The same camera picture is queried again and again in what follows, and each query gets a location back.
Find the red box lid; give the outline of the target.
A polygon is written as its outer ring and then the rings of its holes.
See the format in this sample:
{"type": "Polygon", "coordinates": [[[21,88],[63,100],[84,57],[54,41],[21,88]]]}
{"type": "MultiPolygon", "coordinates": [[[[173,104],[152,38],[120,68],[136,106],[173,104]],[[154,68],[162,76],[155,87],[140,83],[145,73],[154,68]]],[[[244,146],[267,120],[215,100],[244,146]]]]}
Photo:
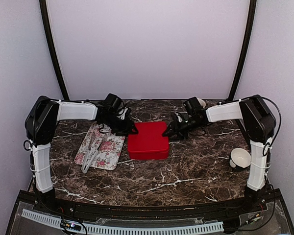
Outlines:
{"type": "Polygon", "coordinates": [[[137,122],[138,134],[128,136],[127,149],[134,160],[162,160],[169,156],[169,138],[163,137],[166,123],[137,122]]]}

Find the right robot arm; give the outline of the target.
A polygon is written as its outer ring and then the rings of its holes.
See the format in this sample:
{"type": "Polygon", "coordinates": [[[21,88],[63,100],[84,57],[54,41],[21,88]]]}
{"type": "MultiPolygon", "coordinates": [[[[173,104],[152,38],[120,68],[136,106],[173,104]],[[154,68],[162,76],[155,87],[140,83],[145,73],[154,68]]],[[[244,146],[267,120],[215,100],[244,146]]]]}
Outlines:
{"type": "Polygon", "coordinates": [[[282,116],[275,117],[268,102],[278,107],[271,99],[258,94],[211,107],[203,107],[197,97],[191,97],[183,102],[188,117],[172,113],[172,121],[162,133],[163,137],[184,140],[189,137],[190,131],[197,128],[234,120],[251,153],[245,198],[240,202],[244,212],[251,212],[259,205],[259,198],[268,183],[271,149],[282,124],[282,116]]]}

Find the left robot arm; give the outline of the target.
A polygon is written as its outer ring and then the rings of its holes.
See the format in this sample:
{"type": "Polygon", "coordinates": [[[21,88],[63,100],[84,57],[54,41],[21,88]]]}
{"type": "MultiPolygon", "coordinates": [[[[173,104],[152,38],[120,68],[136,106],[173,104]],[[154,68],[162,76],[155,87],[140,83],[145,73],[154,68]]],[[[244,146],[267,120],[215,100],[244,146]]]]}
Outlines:
{"type": "Polygon", "coordinates": [[[96,121],[108,126],[116,136],[136,135],[138,129],[131,118],[131,109],[115,94],[105,100],[66,101],[40,96],[25,120],[31,152],[31,171],[36,189],[44,194],[53,190],[50,169],[50,148],[58,122],[62,120],[96,121]]]}

